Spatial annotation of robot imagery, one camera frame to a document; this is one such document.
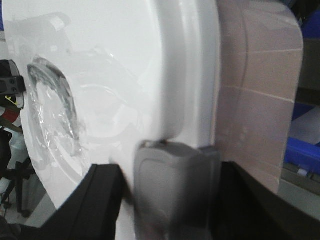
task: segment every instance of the black plastic part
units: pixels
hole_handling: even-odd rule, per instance
[[[237,164],[222,163],[220,180],[214,239],[320,239],[319,221],[270,192]]]
[[[74,193],[41,228],[21,226],[19,240],[113,240],[123,187],[118,165],[92,165]]]
[[[0,77],[0,95],[14,95],[26,91],[22,76]]]

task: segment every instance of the chair leg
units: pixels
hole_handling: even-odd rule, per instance
[[[24,179],[29,179],[31,175],[35,174],[36,171],[34,169],[26,169],[22,171],[22,176]]]
[[[24,162],[22,163],[21,165],[21,169],[27,169],[27,167],[29,167],[29,165],[31,164],[31,159],[30,157],[28,156]]]
[[[4,208],[10,208],[9,204],[6,204],[6,200],[9,198],[11,192],[13,191],[13,189],[15,188],[16,185],[16,181],[15,180],[11,180],[9,186],[7,187],[2,200],[1,200],[1,204],[4,204]]]
[[[16,196],[16,209],[18,213],[22,213],[22,194],[23,194],[23,179],[17,177],[15,179],[15,196]]]

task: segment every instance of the black chair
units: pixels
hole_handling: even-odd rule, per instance
[[[27,218],[30,216],[30,212],[22,209],[23,180],[29,179],[30,176],[35,173],[35,170],[28,169],[31,163],[29,157],[27,157],[24,162],[17,161],[14,169],[7,169],[12,156],[9,145],[11,138],[12,134],[10,132],[5,131],[3,128],[0,129],[0,179],[5,178],[10,180],[9,186],[2,196],[1,205],[3,204],[5,209],[11,207],[8,199],[15,188],[17,212],[21,213],[24,218]]]

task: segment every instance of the clear plastic film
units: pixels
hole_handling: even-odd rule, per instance
[[[56,162],[78,183],[90,163],[79,139],[77,113],[70,86],[65,76],[50,62],[39,58],[29,64],[30,124],[42,159]]]

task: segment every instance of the white plastic panel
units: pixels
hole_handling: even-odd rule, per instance
[[[118,163],[132,190],[144,141],[210,143],[219,48],[211,0],[4,1],[3,17],[9,55],[27,88],[26,145],[57,208],[90,163]],[[41,84],[41,76],[32,84],[27,66],[34,63],[53,66],[68,83],[81,159],[70,158],[67,142],[52,145],[65,139],[61,91]],[[122,203],[116,239],[135,239],[130,203]]]
[[[1,59],[9,59],[8,47],[5,41],[0,41],[0,53]]]

